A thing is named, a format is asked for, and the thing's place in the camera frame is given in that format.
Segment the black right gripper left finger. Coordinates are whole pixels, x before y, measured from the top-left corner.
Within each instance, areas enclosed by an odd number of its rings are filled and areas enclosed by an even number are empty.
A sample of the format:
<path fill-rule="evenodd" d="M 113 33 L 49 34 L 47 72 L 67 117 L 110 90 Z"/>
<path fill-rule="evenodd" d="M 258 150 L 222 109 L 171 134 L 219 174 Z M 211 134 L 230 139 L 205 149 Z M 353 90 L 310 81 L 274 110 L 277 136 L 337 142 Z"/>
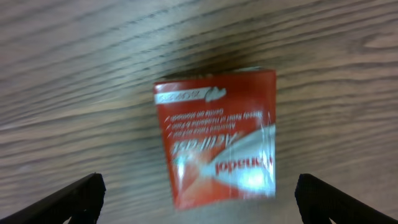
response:
<path fill-rule="evenodd" d="M 103 176 L 92 173 L 1 219 L 1 224 L 97 223 L 104 204 Z"/>

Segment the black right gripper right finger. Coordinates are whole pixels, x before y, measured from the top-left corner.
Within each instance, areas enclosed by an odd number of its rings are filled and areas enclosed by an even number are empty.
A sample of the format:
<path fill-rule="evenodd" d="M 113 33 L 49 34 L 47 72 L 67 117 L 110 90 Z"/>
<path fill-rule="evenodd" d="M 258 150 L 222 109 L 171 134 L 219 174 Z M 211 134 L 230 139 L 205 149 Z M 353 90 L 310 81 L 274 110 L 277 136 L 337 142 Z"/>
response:
<path fill-rule="evenodd" d="M 295 199 L 304 224 L 397 224 L 311 174 L 300 174 Z"/>

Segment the red medicine box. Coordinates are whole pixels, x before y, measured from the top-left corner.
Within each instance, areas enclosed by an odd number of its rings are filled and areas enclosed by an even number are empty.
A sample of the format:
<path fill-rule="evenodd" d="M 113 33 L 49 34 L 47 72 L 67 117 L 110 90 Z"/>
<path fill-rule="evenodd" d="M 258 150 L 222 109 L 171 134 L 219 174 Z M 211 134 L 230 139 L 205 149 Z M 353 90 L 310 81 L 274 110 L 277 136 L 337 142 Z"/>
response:
<path fill-rule="evenodd" d="M 276 83 L 257 69 L 154 85 L 176 209 L 275 195 Z"/>

